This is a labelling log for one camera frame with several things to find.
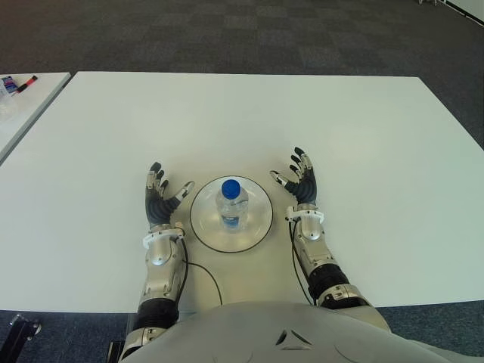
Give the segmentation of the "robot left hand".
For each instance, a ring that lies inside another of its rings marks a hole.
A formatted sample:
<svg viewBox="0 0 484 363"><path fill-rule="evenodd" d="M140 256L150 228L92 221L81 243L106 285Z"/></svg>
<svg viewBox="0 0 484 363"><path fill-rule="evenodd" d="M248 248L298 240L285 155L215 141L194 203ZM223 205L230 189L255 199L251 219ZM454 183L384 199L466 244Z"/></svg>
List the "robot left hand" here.
<svg viewBox="0 0 484 363"><path fill-rule="evenodd" d="M171 225L171 216L178 209L182 201L191 193L194 182L185 183L179 191L171 197L165 198L169 180L164 179L164 170L159 162L155 162L147 173L145 184L145 213L150 230L158 225Z"/></svg>

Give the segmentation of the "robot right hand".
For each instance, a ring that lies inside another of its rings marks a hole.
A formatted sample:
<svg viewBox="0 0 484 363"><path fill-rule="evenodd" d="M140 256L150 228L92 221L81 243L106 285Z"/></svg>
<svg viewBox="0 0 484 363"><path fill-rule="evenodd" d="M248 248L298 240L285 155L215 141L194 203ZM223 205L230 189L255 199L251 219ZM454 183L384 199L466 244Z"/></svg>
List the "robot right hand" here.
<svg viewBox="0 0 484 363"><path fill-rule="evenodd" d="M290 170L297 176L297 181L291 181L275 170L271 170L269 174L283 189L295 197L298 204L315 206L318 187L312 161L300 147L295 147L293 152L290 158L295 164L290 165Z"/></svg>

